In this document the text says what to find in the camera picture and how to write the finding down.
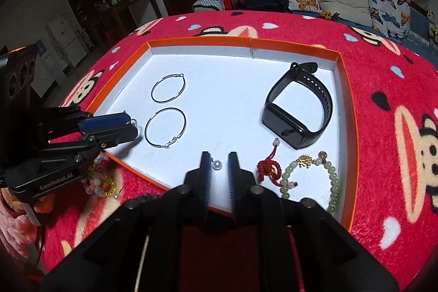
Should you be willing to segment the person's left hand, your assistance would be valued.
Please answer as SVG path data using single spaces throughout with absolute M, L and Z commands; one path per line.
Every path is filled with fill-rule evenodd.
M 36 241 L 38 228 L 30 222 L 23 204 L 1 189 L 1 241 L 12 250 L 23 250 Z

